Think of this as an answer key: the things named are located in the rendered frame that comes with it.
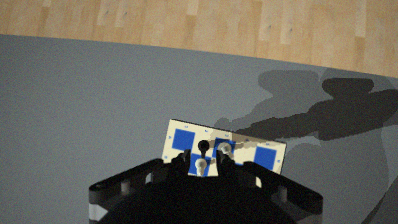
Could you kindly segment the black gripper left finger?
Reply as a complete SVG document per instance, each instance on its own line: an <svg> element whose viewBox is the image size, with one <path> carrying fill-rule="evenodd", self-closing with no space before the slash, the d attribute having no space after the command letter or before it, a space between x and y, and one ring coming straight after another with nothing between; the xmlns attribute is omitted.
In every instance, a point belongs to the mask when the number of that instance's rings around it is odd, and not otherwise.
<svg viewBox="0 0 398 224"><path fill-rule="evenodd" d="M156 158L91 185L89 224L97 223L114 205L143 187L169 179L187 177L190 164L191 149L185 149L183 153L172 158L170 163L164 163L163 159ZM149 173L151 181L146 183Z"/></svg>

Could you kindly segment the blue and cream checkered board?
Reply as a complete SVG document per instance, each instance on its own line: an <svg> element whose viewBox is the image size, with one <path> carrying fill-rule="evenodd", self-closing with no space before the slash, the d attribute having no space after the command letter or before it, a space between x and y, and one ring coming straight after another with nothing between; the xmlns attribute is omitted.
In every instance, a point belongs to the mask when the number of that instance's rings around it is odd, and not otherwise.
<svg viewBox="0 0 398 224"><path fill-rule="evenodd" d="M170 163L172 158L191 149L191 164L188 174L197 175L195 162L201 158L198 143L206 140L209 149L205 153L207 166L202 176L216 175L216 150L220 143L227 142L231 146L231 153L236 164L242 165L243 161L255 162L273 172L281 171L286 144L199 126L186 122L170 119L162 159Z"/></svg>

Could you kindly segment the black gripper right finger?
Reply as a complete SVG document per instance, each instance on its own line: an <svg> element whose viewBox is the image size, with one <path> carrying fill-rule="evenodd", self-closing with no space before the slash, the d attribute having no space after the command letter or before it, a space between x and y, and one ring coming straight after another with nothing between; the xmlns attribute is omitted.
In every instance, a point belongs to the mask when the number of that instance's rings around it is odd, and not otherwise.
<svg viewBox="0 0 398 224"><path fill-rule="evenodd" d="M252 161L244 161L236 169L235 160L222 150L216 150L216 168L216 179L247 187L270 199L297 224L322 224L323 197L316 191ZM261 181L261 191L256 177Z"/></svg>

